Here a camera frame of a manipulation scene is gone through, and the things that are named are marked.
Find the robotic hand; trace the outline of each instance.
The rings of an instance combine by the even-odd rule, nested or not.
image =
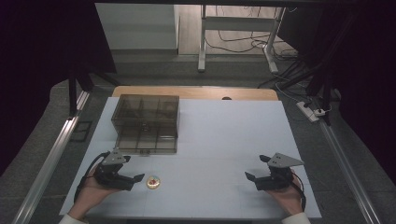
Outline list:
[[[292,186],[301,195],[304,211],[306,203],[304,185],[302,184],[302,188],[300,189],[293,183],[294,175],[296,174],[290,169],[291,166],[303,165],[304,162],[280,153],[276,153],[273,158],[260,155],[260,160],[267,163],[271,172],[270,176],[256,178],[255,175],[245,172],[247,179],[256,185],[257,190],[281,190]]]
[[[87,175],[90,172],[91,168],[101,157],[104,157],[104,159],[96,166],[93,177],[100,185],[106,188],[131,190],[134,184],[142,181],[143,177],[145,176],[144,174],[142,174],[136,175],[134,176],[134,178],[131,178],[128,176],[119,175],[118,171],[125,162],[128,162],[131,159],[131,157],[123,156],[118,148],[114,148],[112,152],[108,151],[106,153],[100,154],[91,163],[86,174],[81,178],[81,181],[78,184],[74,201],[76,201],[79,192],[84,186],[85,180],[88,178]]]

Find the table leg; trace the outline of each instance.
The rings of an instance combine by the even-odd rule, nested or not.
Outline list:
[[[274,40],[277,34],[277,30],[279,29],[279,24],[282,21],[282,16],[284,11],[285,8],[281,7],[280,10],[276,13],[273,29],[271,31],[270,37],[268,38],[268,43],[264,47],[265,57],[267,58],[268,65],[270,67],[270,71],[272,74],[278,74],[278,70],[274,62],[274,57],[271,54],[271,51],[272,48],[274,47]]]
[[[201,44],[199,50],[199,59],[198,59],[198,72],[205,71],[205,24],[206,24],[206,5],[201,6]]]

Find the human hand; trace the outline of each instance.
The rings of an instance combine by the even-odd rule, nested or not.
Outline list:
[[[75,203],[70,209],[68,215],[77,220],[83,220],[91,208],[95,207],[108,195],[120,191],[119,189],[108,189],[98,184],[93,177],[96,170],[95,165],[87,176],[84,186],[82,187]]]
[[[293,175],[293,183],[301,187],[300,182]],[[300,193],[292,186],[285,189],[266,190],[290,216],[303,212]]]

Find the transparent box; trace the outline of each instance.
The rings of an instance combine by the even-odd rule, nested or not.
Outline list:
[[[111,119],[116,147],[131,154],[177,152],[179,97],[122,94]]]

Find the wooden board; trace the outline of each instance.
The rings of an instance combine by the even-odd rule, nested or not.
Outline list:
[[[118,86],[112,96],[117,97],[122,94],[178,95],[180,99],[220,100],[223,97],[230,97],[233,100],[278,100],[273,90],[222,87]]]

